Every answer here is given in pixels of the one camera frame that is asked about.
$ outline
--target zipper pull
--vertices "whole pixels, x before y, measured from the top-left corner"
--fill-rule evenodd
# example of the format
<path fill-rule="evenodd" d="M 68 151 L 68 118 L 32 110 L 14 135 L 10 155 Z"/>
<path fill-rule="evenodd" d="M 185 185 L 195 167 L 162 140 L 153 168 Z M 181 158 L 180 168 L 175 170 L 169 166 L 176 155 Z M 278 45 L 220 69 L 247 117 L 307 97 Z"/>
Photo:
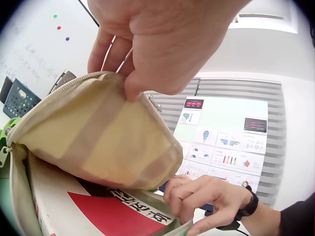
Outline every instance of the zipper pull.
<path fill-rule="evenodd" d="M 6 146 L 2 147 L 0 151 L 0 168 L 4 166 L 5 160 L 7 159 L 7 156 L 10 151 L 12 151 L 12 148 L 8 148 Z"/>

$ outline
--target white wall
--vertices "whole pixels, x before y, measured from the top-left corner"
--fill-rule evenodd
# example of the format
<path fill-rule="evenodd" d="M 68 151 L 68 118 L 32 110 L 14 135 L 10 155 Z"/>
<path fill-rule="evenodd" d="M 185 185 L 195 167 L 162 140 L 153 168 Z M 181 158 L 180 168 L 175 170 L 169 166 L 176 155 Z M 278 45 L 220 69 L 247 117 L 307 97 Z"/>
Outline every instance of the white wall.
<path fill-rule="evenodd" d="M 314 47 L 309 24 L 300 10 L 297 21 L 298 34 L 229 29 L 217 52 L 200 72 L 242 71 L 314 81 Z"/>
<path fill-rule="evenodd" d="M 274 208 L 284 209 L 314 192 L 315 72 L 309 24 L 298 11 L 298 34 L 229 29 L 196 77 L 248 78 L 282 83 L 286 154 Z"/>

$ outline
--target book cover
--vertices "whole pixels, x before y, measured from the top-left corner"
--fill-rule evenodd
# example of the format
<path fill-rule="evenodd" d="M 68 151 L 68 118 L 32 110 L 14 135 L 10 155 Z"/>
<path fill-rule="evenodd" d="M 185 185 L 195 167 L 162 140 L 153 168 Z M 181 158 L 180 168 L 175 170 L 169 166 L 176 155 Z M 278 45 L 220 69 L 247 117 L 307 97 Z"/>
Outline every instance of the book cover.
<path fill-rule="evenodd" d="M 28 159 L 44 236 L 148 236 L 175 220 L 126 191 L 76 178 L 32 153 Z"/>

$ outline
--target gray basket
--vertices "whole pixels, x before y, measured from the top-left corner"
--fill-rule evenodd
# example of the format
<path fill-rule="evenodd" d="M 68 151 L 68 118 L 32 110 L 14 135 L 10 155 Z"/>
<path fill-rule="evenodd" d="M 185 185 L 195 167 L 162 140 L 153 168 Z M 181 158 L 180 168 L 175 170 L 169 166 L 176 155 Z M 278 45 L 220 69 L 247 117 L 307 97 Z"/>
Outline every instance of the gray basket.
<path fill-rule="evenodd" d="M 15 79 L 3 106 L 10 118 L 22 117 L 41 100 L 18 79 Z"/>

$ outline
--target whiteboard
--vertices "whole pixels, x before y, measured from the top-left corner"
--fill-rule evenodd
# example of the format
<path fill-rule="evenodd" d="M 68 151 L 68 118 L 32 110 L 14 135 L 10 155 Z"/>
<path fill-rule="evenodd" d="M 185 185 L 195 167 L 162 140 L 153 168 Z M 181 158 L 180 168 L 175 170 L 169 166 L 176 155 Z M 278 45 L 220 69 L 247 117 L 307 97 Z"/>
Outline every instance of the whiteboard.
<path fill-rule="evenodd" d="M 97 31 L 78 0 L 24 1 L 0 35 L 0 84 L 17 78 L 43 99 L 65 70 L 87 73 Z"/>

